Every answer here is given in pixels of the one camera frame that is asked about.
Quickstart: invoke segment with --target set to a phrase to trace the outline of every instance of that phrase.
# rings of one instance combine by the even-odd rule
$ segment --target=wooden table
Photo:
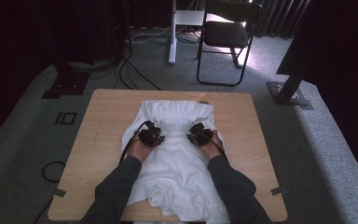
[[[249,94],[96,90],[58,186],[66,195],[54,196],[48,211],[50,219],[79,220],[85,215],[94,201],[95,187],[117,167],[122,134],[132,124],[143,100],[204,100],[214,105],[214,124],[225,139],[231,166],[255,182],[255,196],[273,221],[287,218],[282,195],[273,196],[270,192],[279,187],[278,181]],[[122,220],[177,221],[178,218],[165,217],[159,207],[141,201],[128,206]]]

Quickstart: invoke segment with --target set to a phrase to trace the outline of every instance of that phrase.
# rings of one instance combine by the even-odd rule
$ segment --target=black curtain
[[[277,74],[318,87],[358,161],[358,1],[314,0]]]

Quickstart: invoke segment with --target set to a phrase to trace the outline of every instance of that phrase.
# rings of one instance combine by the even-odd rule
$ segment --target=desk leg
[[[170,59],[169,64],[175,64],[176,61],[176,0],[172,0],[172,37],[171,37],[171,48],[170,48]]]

